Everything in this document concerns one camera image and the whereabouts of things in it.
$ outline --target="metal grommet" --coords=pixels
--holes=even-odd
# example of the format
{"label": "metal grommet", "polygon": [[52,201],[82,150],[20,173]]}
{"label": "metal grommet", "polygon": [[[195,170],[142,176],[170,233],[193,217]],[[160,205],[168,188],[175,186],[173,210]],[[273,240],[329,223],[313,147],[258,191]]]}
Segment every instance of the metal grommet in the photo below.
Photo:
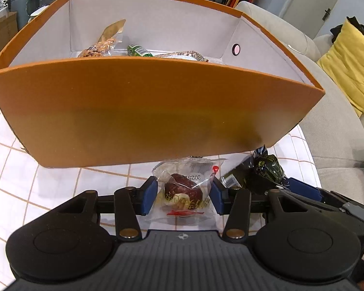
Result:
{"label": "metal grommet", "polygon": [[232,47],[232,53],[234,56],[237,56],[240,53],[240,45],[234,44]]}
{"label": "metal grommet", "polygon": [[119,235],[125,239],[133,239],[139,235],[139,232],[134,228],[124,228],[119,232]]}
{"label": "metal grommet", "polygon": [[227,231],[227,237],[231,239],[242,239],[245,236],[245,232],[239,228],[230,228]]}

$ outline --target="white lid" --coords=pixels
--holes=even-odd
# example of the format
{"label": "white lid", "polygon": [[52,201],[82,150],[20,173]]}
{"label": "white lid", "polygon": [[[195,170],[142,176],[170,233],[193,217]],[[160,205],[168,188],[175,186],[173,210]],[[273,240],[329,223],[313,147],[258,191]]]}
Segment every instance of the white lid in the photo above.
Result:
{"label": "white lid", "polygon": [[42,13],[45,9],[47,9],[48,7],[49,7],[48,5],[42,6],[41,8],[37,9],[35,12],[32,12],[30,16],[31,17],[36,17],[40,13]]}

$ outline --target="door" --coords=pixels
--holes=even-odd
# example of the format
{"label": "door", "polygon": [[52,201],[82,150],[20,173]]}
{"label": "door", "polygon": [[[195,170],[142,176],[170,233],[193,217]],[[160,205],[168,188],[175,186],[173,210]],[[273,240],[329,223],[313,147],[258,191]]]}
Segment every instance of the door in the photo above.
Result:
{"label": "door", "polygon": [[313,39],[337,0],[292,0],[283,19]]}

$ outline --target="yellow pillow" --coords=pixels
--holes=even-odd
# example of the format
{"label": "yellow pillow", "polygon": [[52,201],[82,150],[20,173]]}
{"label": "yellow pillow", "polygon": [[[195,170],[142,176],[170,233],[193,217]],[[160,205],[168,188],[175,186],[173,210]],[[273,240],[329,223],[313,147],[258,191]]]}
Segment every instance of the yellow pillow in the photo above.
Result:
{"label": "yellow pillow", "polygon": [[337,84],[357,115],[364,113],[364,35],[348,20],[317,64]]}

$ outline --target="gray bin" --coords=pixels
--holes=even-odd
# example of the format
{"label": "gray bin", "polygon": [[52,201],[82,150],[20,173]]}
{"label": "gray bin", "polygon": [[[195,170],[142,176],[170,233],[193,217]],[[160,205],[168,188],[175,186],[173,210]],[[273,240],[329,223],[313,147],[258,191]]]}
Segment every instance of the gray bin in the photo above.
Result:
{"label": "gray bin", "polygon": [[10,11],[17,12],[17,28],[21,30],[27,23],[30,16],[27,14],[28,0],[10,0]]}

